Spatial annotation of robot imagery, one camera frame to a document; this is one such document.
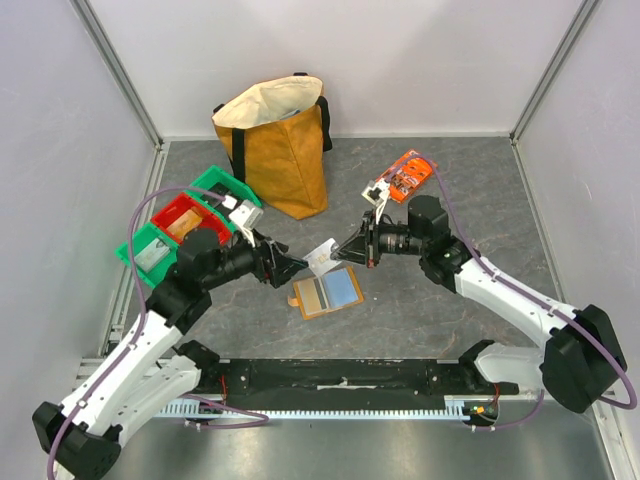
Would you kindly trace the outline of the grey white card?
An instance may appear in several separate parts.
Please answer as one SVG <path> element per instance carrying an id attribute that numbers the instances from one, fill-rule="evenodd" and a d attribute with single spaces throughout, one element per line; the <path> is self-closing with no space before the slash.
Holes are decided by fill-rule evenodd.
<path id="1" fill-rule="evenodd" d="M 329 238 L 305 255 L 303 260 L 314 276 L 321 277 L 341 263 L 340 260 L 332 257 L 338 248 L 338 242 L 334 238 Z"/>

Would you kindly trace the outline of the yellow leather card holder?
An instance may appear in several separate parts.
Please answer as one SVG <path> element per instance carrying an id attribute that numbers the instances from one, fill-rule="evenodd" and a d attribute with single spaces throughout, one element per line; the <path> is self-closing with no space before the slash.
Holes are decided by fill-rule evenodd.
<path id="1" fill-rule="evenodd" d="M 293 283 L 288 305 L 297 308 L 304 320 L 359 305 L 364 301 L 360 285 L 351 266 L 309 277 Z"/>

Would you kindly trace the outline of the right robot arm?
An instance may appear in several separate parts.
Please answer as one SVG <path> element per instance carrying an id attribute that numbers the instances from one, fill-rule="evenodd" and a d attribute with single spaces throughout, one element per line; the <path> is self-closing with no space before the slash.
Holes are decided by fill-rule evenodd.
<path id="1" fill-rule="evenodd" d="M 365 212 L 359 230 L 332 256 L 373 268 L 385 254 L 418 257 L 434 284 L 486 307 L 534 342 L 532 348 L 483 347 L 458 368 L 465 391 L 477 394 L 501 382 L 531 385 L 583 413 L 625 379 L 626 360 L 604 310 L 553 300 L 501 271 L 452 233 L 438 198 L 410 200 L 405 223 L 391 222 L 378 209 Z"/>

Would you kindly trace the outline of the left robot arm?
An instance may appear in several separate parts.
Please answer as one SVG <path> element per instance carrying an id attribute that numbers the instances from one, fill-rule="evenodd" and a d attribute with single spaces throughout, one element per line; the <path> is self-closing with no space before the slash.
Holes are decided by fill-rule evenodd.
<path id="1" fill-rule="evenodd" d="M 189 233 L 111 354 L 60 403 L 44 402 L 35 410 L 47 478 L 54 478 L 57 467 L 77 479 L 103 478 L 137 431 L 167 404 L 194 389 L 216 388 L 219 357 L 196 341 L 150 371 L 211 307 L 211 290 L 245 275 L 278 288 L 307 266 L 286 245 L 259 233 L 229 246 L 210 229 Z"/>

